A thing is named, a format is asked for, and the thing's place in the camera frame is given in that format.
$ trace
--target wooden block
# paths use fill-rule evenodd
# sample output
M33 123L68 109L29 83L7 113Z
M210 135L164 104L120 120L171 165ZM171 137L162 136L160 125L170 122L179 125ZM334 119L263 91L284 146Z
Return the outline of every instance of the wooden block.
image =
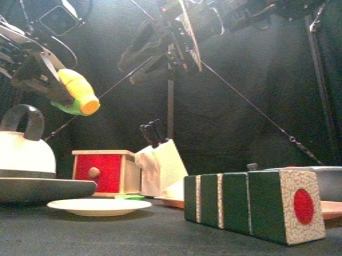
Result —
M218 177L222 177L222 174L200 175L200 223L214 228L223 228L219 225Z
M294 245L324 237L315 173L286 169L248 172L252 236Z

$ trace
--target dark table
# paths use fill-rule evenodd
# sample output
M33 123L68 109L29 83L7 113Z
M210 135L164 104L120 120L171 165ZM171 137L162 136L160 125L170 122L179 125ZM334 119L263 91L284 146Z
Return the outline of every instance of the dark table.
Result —
M83 217L44 205L0 205L1 256L342 255L342 219L327 238L292 247L184 220L159 200L116 217Z

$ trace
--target black backdrop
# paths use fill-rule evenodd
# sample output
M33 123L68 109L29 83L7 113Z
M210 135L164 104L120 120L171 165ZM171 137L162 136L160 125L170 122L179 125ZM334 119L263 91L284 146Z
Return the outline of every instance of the black backdrop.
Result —
M20 26L16 4L3 1L1 14ZM136 1L158 17L155 1ZM79 58L75 68L101 98L101 108L89 117L77 117L49 138L57 159L59 177L71 177L72 150L127 149L147 146L140 124L159 118L167 127L167 80L141 85L124 80L117 69L120 55L141 22L148 19L127 0L96 0L84 26L60 39ZM175 80L174 140L190 174L259 168L316 165L280 132L294 136L326 165L341 165L341 7L333 1L318 33L329 107L316 81L304 19L287 22L272 17L268 30L252 27L210 38L200 44L204 63L234 86L207 70L194 76L179 73ZM1 114L12 106L17 91L3 77ZM255 107L279 126L264 118ZM36 106L45 117L47 137L71 118L40 95L24 93L21 103Z

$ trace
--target block with red circle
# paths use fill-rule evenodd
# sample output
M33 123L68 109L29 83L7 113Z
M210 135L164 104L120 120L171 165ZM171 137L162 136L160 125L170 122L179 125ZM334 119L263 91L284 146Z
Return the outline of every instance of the block with red circle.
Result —
M315 172L251 171L248 192L254 237L295 245L326 236Z

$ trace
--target red wooden box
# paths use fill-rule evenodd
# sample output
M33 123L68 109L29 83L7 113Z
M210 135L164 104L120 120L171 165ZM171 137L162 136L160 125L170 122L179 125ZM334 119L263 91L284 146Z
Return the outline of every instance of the red wooden box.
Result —
M73 176L97 184L93 196L140 193L140 168L127 150L75 150Z

